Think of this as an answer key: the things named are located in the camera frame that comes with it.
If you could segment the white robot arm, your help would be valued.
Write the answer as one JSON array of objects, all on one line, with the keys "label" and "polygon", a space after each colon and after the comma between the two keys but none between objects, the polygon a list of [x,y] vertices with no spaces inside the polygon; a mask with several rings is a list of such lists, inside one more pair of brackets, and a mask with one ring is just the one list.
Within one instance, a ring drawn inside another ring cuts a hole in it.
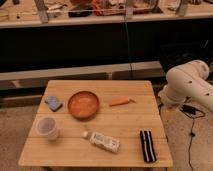
[{"label": "white robot arm", "polygon": [[209,66],[202,60],[169,69],[167,84],[158,93],[161,102],[168,107],[178,106],[190,97],[213,113],[213,85],[206,81],[209,73]]}]

